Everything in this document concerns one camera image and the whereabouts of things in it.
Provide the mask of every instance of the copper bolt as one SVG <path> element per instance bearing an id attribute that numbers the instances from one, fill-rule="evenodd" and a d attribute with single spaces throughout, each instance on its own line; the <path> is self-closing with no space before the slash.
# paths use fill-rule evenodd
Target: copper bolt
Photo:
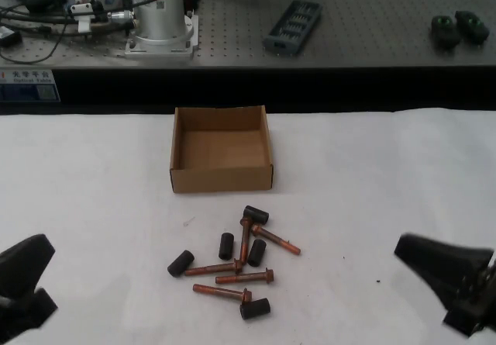
<path id="1" fill-rule="evenodd" d="M 251 226 L 251 232 L 254 236 L 260 235 L 260 236 L 270 240 L 271 242 L 279 244 L 284 249 L 289 250 L 292 254 L 300 254 L 301 253 L 301 250 L 298 247 L 295 247 L 291 243 L 287 242 L 284 239 L 281 239 L 279 236 L 274 235 L 273 233 L 269 233 L 264 228 L 262 228 L 258 225 Z"/>
<path id="2" fill-rule="evenodd" d="M 202 275 L 202 274 L 211 274 L 211 273 L 221 273 L 223 271 L 235 271 L 238 274 L 241 269 L 243 269 L 243 265 L 241 261 L 234 259 L 234 262 L 229 264 L 220 264 L 220 265 L 211 265 L 204 267 L 195 267 L 194 269 L 188 269 L 184 272 L 184 275 L 190 277 L 192 275 Z"/>
<path id="3" fill-rule="evenodd" d="M 265 272 L 240 275 L 229 275 L 227 277 L 215 277 L 215 283 L 224 285 L 226 283 L 238 283 L 240 281 L 266 281 L 267 284 L 274 281 L 274 270 L 265 268 Z"/>
<path id="4" fill-rule="evenodd" d="M 241 251 L 239 252 L 239 260 L 241 264 L 245 264 L 248 260 L 248 245 L 250 244 L 250 227 L 253 225 L 253 220 L 249 217 L 243 217 L 239 221 L 243 225 L 243 238 L 241 239 Z"/>
<path id="5" fill-rule="evenodd" d="M 251 291 L 248 291 L 246 288 L 243 290 L 243 292 L 239 292 L 231 291 L 230 289 L 209 287 L 207 285 L 193 285 L 193 291 L 198 293 L 205 293 L 206 295 L 232 298 L 234 300 L 241 301 L 242 304 L 251 301 Z"/>

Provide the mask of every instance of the black cable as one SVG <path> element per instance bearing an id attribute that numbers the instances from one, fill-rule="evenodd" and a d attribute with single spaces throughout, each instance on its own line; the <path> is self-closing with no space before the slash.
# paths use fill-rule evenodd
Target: black cable
<path id="1" fill-rule="evenodd" d="M 52 54 L 55 53 L 55 50 L 60 44 L 60 41 L 62 41 L 62 38 L 64 37 L 66 28 L 67 28 L 67 23 L 64 24 L 64 28 L 62 29 L 62 32 L 60 33 L 57 41 L 55 42 L 55 45 L 53 45 L 52 50 L 48 53 L 46 57 L 40 58 L 39 60 L 13 60 L 12 58 L 8 58 L 4 56 L 0 49 L 0 58 L 2 58 L 3 60 L 7 60 L 9 62 L 13 62 L 14 64 L 38 64 L 39 62 L 43 62 L 44 60 L 47 60 L 48 58 L 52 57 Z"/>
<path id="2" fill-rule="evenodd" d="M 101 14 L 106 14 L 106 13 L 113 13 L 113 12 L 121 12 L 123 10 L 130 10 L 134 8 L 138 8 L 142 5 L 150 4 L 151 2 L 156 2 L 158 0 L 145 0 L 142 2 L 137 2 L 136 4 L 131 5 L 128 8 L 117 8 L 117 9 L 112 9 L 112 10 L 98 10 L 96 12 L 83 12 L 83 13 L 74 13 L 72 16 L 77 17 L 77 16 L 99 16 Z M 53 23 L 53 24 L 65 24 L 65 20 L 62 21 L 61 19 L 55 19 L 55 18 L 46 18 L 46 17 L 32 17 L 32 16 L 9 16 L 9 15 L 1 15 L 1 17 L 5 19 L 11 19 L 15 21 L 24 21 L 24 22 L 39 22 L 39 23 Z"/>
<path id="3" fill-rule="evenodd" d="M 0 14 L 0 18 L 10 19 L 12 21 L 20 22 L 38 22 L 38 23 L 49 23 L 52 25 L 77 25 L 78 21 L 75 19 L 69 19 L 67 16 L 62 18 L 45 18 L 45 17 L 28 17 L 28 16 L 11 16 L 9 14 Z"/>
<path id="4" fill-rule="evenodd" d="M 15 26 L 11 25 L 10 23 L 2 23 L 0 22 L 0 26 L 7 27 L 8 29 L 13 29 L 15 31 L 22 31 L 25 33 L 33 34 L 33 35 L 40 35 L 40 36 L 52 36 L 52 35 L 60 35 L 59 33 L 52 33 L 51 30 L 52 28 L 49 26 L 46 26 L 46 28 L 50 29 L 50 31 L 42 31 L 41 28 L 35 27 L 35 28 L 30 28 L 30 27 L 23 27 L 23 26 Z M 127 29 L 133 29 L 133 23 L 132 22 L 126 22 L 126 23 L 120 23 L 118 25 L 112 26 L 112 25 L 107 25 L 105 26 L 104 29 L 93 29 L 92 31 L 86 32 L 86 33 L 65 33 L 64 37 L 79 37 L 79 36 L 101 36 L 101 35 L 108 35 L 110 33 L 117 33 L 119 31 L 125 31 Z"/>

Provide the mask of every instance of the black rubber cap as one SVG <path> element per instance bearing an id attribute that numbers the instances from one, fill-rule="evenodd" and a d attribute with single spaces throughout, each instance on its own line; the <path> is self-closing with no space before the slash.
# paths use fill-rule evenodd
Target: black rubber cap
<path id="1" fill-rule="evenodd" d="M 167 271 L 173 277 L 177 278 L 179 275 L 183 274 L 184 271 L 188 268 L 189 264 L 193 262 L 195 256 L 189 251 L 185 250 L 182 254 L 179 255 L 178 258 L 174 260 L 172 264 L 169 265 Z"/>
<path id="2" fill-rule="evenodd" d="M 262 239 L 255 239 L 248 255 L 248 264 L 253 267 L 260 266 L 267 244 Z"/>
<path id="3" fill-rule="evenodd" d="M 268 314 L 270 312 L 269 300 L 262 298 L 261 300 L 241 304 L 239 312 L 241 312 L 241 317 L 245 320 Z"/>
<path id="4" fill-rule="evenodd" d="M 243 217 L 250 217 L 254 223 L 265 225 L 269 220 L 269 214 L 260 209 L 256 209 L 251 205 L 247 205 L 243 211 Z"/>
<path id="5" fill-rule="evenodd" d="M 233 256 L 234 235 L 223 233 L 220 237 L 219 258 L 221 260 L 230 260 Z"/>

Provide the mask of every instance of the cardboard box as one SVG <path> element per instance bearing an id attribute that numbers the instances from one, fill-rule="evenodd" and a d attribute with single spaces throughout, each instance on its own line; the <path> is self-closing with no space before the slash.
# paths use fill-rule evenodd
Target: cardboard box
<path id="1" fill-rule="evenodd" d="M 272 188 L 264 106 L 176 108 L 170 182 L 176 193 Z"/>

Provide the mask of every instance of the metal mount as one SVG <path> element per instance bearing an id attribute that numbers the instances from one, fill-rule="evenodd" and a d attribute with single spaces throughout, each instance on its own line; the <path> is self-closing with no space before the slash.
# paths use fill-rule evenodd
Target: metal mount
<path id="1" fill-rule="evenodd" d="M 131 33 L 126 44 L 126 57 L 173 57 L 190 60 L 194 50 L 198 48 L 198 16 L 184 16 L 184 23 L 184 36 L 169 40 L 148 40 Z"/>

